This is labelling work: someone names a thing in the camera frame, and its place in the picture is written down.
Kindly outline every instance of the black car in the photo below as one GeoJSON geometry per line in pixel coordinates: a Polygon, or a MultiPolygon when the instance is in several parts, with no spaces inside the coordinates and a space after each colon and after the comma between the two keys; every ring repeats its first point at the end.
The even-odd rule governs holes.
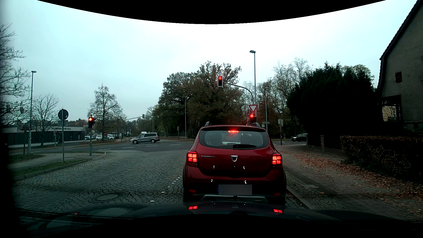
{"type": "Polygon", "coordinates": [[[307,135],[308,135],[307,133],[301,133],[296,136],[292,136],[291,140],[292,141],[307,141],[307,135]]]}

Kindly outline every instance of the building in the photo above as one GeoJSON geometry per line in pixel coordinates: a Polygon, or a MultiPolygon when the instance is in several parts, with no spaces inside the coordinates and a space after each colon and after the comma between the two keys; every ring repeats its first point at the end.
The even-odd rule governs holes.
{"type": "MultiPolygon", "coordinates": [[[[18,130],[16,126],[2,130],[2,134],[7,135],[7,144],[22,145],[28,143],[28,130],[18,130]]],[[[85,138],[85,127],[64,127],[63,128],[64,141],[82,141],[85,138]]],[[[33,130],[31,132],[31,144],[37,145],[41,143],[41,132],[33,130]]],[[[52,127],[45,132],[43,143],[54,144],[56,141],[62,142],[62,127],[52,127]]]]}
{"type": "Polygon", "coordinates": [[[423,128],[423,9],[418,0],[380,58],[377,91],[383,129],[423,128]]]}

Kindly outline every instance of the lamp post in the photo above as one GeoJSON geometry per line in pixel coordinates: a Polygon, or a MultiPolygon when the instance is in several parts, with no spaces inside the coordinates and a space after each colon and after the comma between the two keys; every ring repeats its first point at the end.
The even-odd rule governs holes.
{"type": "Polygon", "coordinates": [[[29,109],[29,131],[28,131],[28,154],[31,153],[31,128],[32,128],[32,87],[34,85],[34,73],[36,73],[37,71],[31,71],[32,73],[32,79],[31,79],[31,106],[29,109]]]}
{"type": "Polygon", "coordinates": [[[185,140],[187,140],[187,97],[185,97],[185,140]]]}
{"type": "Polygon", "coordinates": [[[267,122],[267,97],[266,97],[267,88],[264,88],[264,102],[266,105],[266,122],[267,122]]]}
{"type": "Polygon", "coordinates": [[[254,54],[254,102],[257,104],[257,93],[256,93],[256,90],[255,90],[255,51],[250,50],[250,53],[254,54]]]}

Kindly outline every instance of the brake light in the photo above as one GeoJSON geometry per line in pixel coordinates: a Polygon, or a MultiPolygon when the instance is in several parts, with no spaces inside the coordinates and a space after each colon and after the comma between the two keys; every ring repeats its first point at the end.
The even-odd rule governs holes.
{"type": "Polygon", "coordinates": [[[187,152],[187,162],[189,165],[197,166],[198,162],[198,153],[194,150],[190,150],[187,152]]]}
{"type": "Polygon", "coordinates": [[[280,168],[282,165],[282,155],[279,153],[272,154],[272,168],[280,168]]]}

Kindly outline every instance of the sidewalk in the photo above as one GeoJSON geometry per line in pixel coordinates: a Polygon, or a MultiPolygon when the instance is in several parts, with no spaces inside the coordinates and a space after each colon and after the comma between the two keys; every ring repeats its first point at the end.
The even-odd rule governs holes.
{"type": "Polygon", "coordinates": [[[423,220],[423,186],[341,164],[341,155],[278,146],[287,185],[316,209],[349,209],[402,220],[423,220]]]}
{"type": "MultiPolygon", "coordinates": [[[[41,165],[45,165],[49,163],[63,161],[62,153],[47,153],[43,155],[45,156],[41,158],[35,158],[32,160],[11,163],[9,164],[8,168],[12,171],[13,170],[16,171],[18,169],[28,169],[35,166],[41,166],[41,165]]],[[[79,160],[79,159],[90,160],[90,159],[99,157],[101,155],[103,155],[103,153],[93,153],[92,156],[89,156],[88,153],[65,153],[65,161],[79,160]]]]}

